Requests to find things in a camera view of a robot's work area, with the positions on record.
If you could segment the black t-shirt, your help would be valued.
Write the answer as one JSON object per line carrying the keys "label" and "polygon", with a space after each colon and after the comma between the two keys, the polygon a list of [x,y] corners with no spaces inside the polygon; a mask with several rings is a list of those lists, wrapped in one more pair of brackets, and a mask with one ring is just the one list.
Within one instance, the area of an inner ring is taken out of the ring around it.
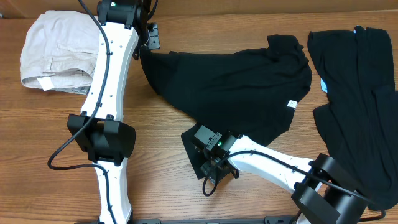
{"label": "black t-shirt", "polygon": [[197,178],[204,178],[206,161],[192,144],[200,126],[267,146],[289,130],[297,104],[310,91],[312,71],[297,38],[270,35],[267,41],[266,48],[233,54],[141,49],[150,86],[196,122],[181,138]]}

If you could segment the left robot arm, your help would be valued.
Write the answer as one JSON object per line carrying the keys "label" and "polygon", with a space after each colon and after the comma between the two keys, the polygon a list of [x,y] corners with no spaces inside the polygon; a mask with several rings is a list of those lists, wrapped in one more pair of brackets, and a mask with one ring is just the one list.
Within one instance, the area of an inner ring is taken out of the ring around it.
{"label": "left robot arm", "polygon": [[98,179],[101,212],[97,223],[132,223],[127,192],[127,162],[135,129],[123,122],[124,91],[132,60],[142,49],[159,49],[157,4],[142,1],[100,1],[98,56],[88,96],[79,115],[70,115],[68,129],[88,155]]}

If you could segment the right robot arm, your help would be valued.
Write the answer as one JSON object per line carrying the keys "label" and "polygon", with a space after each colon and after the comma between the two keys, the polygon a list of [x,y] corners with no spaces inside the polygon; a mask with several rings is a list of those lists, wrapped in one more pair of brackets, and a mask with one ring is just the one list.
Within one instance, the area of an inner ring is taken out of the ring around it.
{"label": "right robot arm", "polygon": [[199,179],[217,187],[227,175],[249,172],[283,188],[299,209],[291,223],[359,223],[371,203],[360,184],[334,158],[315,160],[277,152],[249,137],[196,125],[181,135]]}

